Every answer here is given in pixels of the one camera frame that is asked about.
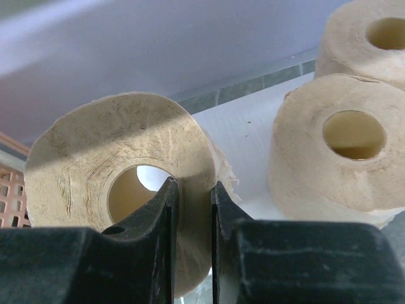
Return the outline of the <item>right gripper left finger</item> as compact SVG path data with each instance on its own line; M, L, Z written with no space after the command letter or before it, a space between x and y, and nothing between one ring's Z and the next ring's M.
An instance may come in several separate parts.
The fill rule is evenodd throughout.
M110 303L173 303L179 193L167 178L155 196L103 231Z

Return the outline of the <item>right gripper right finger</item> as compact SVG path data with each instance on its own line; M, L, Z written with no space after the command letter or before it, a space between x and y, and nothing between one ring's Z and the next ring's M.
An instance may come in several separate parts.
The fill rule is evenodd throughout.
M211 263L214 303L256 303L256 256L244 233L252 218L217 182L210 192Z

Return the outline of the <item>brown paper roll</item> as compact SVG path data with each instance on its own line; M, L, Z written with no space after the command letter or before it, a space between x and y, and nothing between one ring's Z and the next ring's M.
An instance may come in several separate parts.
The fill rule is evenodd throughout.
M404 211L404 92L333 74L287 93L268 185L288 219L385 226Z

